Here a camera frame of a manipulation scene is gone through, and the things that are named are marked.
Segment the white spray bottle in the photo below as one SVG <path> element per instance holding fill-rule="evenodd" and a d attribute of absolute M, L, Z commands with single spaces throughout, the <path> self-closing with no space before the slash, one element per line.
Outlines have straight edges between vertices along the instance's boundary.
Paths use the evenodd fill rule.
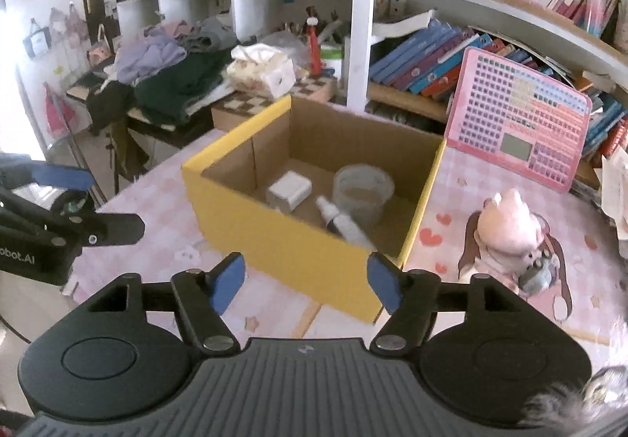
<path fill-rule="evenodd" d="M 326 230 L 347 242 L 369 251 L 376 247 L 353 219 L 326 197 L 316 198 L 316 206 L 325 221 Z"/>

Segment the grey toy robot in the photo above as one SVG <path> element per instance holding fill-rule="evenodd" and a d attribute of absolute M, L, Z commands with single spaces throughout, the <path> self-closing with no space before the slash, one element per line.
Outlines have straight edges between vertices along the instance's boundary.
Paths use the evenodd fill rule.
<path fill-rule="evenodd" d="M 519 275 L 518 288 L 526 296 L 544 293 L 556 282 L 559 273 L 559 257 L 556 253 L 543 250 L 526 271 Z"/>

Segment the pink cartoon desk mat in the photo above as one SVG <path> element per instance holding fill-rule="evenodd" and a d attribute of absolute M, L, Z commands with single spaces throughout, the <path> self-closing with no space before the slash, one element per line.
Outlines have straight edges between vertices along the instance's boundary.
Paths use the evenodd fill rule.
<path fill-rule="evenodd" d="M 165 281 L 187 267 L 208 269 L 220 260 L 201 235 L 181 176 L 182 165 L 217 138 L 217 132 L 206 134 L 109 201 L 111 212 L 141 216 L 145 236 L 131 247 L 84 251 L 66 288 L 73 300 L 86 300 L 124 272 Z M 534 222 L 544 227 L 545 249 L 563 270 L 534 305 L 583 345 L 595 368 L 626 362 L 627 266 L 606 219 L 570 194 L 447 150 L 407 265 L 455 282 L 487 273 L 515 287 L 528 262 L 514 249 L 530 242 Z M 239 339 L 371 338 L 376 330 L 255 270 L 248 272 L 227 321 Z"/>

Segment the pink plush toy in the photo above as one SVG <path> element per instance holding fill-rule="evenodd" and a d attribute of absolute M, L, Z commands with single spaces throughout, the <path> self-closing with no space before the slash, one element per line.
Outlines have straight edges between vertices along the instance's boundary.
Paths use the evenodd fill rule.
<path fill-rule="evenodd" d="M 522 273 L 545 239 L 540 220 L 516 188 L 497 192 L 480 213 L 476 235 L 502 273 Z"/>

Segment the clear plastic round container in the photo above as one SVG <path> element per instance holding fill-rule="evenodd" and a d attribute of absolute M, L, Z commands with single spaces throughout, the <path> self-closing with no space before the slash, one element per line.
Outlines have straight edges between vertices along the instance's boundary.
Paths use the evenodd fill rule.
<path fill-rule="evenodd" d="M 366 164 L 348 165 L 335 173 L 332 202 L 360 227 L 370 229 L 380 222 L 394 191 L 393 179 L 382 169 Z"/>

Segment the white charger block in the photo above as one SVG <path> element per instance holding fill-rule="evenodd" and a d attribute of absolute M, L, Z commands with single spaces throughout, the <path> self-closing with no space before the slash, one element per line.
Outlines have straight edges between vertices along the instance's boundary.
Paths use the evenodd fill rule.
<path fill-rule="evenodd" d="M 290 214 L 312 194 L 313 184 L 305 176 L 288 170 L 266 189 L 266 203 L 283 214 Z"/>

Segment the pile of clothes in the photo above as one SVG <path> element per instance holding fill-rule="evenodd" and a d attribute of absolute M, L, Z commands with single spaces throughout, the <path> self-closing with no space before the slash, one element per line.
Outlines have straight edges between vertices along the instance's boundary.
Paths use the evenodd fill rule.
<path fill-rule="evenodd" d="M 91 132 L 132 110 L 155 125 L 187 124 L 200 107 L 233 92 L 224 72 L 237 45 L 235 33 L 216 17 L 194 27 L 184 21 L 147 27 L 119 48 L 104 68 L 106 78 L 89 93 Z"/>

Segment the yellow cardboard box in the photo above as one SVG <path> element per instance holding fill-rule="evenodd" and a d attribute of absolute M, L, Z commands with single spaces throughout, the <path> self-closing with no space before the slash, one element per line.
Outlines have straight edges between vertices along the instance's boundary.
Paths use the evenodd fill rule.
<path fill-rule="evenodd" d="M 440 168 L 443 137 L 326 103 L 284 98 L 238 125 L 182 167 L 199 229 L 220 254 L 246 263 L 321 305 L 374 322 L 382 305 L 366 277 L 369 252 L 326 230 L 316 198 L 331 198 L 335 173 L 366 164 L 395 183 L 366 235 L 396 266 L 410 255 Z M 290 214 L 266 203 L 288 170 L 312 194 Z"/>

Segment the pink toy learning tablet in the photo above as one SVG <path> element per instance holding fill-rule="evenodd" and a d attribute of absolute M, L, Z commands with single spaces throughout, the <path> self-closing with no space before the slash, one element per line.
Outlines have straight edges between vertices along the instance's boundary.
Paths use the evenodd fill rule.
<path fill-rule="evenodd" d="M 592 103 L 570 86 L 479 48 L 467 48 L 445 138 L 448 146 L 567 192 Z"/>

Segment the white tissue pack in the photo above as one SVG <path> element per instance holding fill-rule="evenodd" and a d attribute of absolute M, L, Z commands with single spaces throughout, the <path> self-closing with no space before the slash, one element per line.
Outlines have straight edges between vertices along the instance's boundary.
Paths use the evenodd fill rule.
<path fill-rule="evenodd" d="M 224 77 L 239 92 L 277 100 L 296 84 L 293 61 L 275 47 L 238 45 L 232 49 L 231 57 Z"/>

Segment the row of blue books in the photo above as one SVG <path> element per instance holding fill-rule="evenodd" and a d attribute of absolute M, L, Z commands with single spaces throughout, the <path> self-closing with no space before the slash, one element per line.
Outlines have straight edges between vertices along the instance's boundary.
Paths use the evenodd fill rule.
<path fill-rule="evenodd" d="M 436 97 L 458 81 L 468 48 L 499 52 L 504 42 L 472 27 L 431 19 L 423 30 L 397 41 L 369 68 L 369 81 L 415 96 Z"/>

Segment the stack of papers and books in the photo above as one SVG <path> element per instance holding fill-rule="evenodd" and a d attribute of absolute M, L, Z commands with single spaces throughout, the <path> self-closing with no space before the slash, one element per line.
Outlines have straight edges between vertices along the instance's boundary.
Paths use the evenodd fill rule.
<path fill-rule="evenodd" d="M 613 220 L 617 238 L 627 239 L 627 152 L 601 158 L 601 209 Z"/>

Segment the red white pen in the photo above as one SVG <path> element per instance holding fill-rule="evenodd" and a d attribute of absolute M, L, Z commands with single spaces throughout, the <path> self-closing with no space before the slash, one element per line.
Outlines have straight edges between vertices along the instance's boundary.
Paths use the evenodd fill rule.
<path fill-rule="evenodd" d="M 311 60 L 312 60 L 311 72 L 312 72 L 313 77 L 318 77 L 321 74 L 321 71 L 323 70 L 323 65 L 321 64 L 321 58 L 320 58 L 318 35 L 317 35 L 317 28 L 318 28 L 319 20 L 318 20 L 314 6 L 308 6 L 305 11 L 308 14 L 307 30 L 308 30 L 308 39 L 309 39 L 309 45 L 310 45 L 310 50 L 311 50 Z"/>

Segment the white bookshelf frame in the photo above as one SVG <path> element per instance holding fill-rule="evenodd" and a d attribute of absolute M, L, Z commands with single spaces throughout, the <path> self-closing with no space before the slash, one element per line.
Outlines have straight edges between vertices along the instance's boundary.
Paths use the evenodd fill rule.
<path fill-rule="evenodd" d="M 432 11 L 460 27 L 476 27 L 529 48 L 575 77 L 586 75 L 611 84 L 613 95 L 627 100 L 627 57 L 570 20 L 525 0 L 126 0 L 117 4 L 120 34 L 128 40 L 161 20 L 189 24 L 229 13 L 242 41 L 260 39 L 287 22 L 302 21 L 314 6 L 320 17 L 338 12 L 351 25 L 346 56 L 347 98 L 361 110 L 374 96 L 368 78 L 371 47 L 379 42 L 372 28 L 378 18 L 401 20 L 410 13 Z"/>

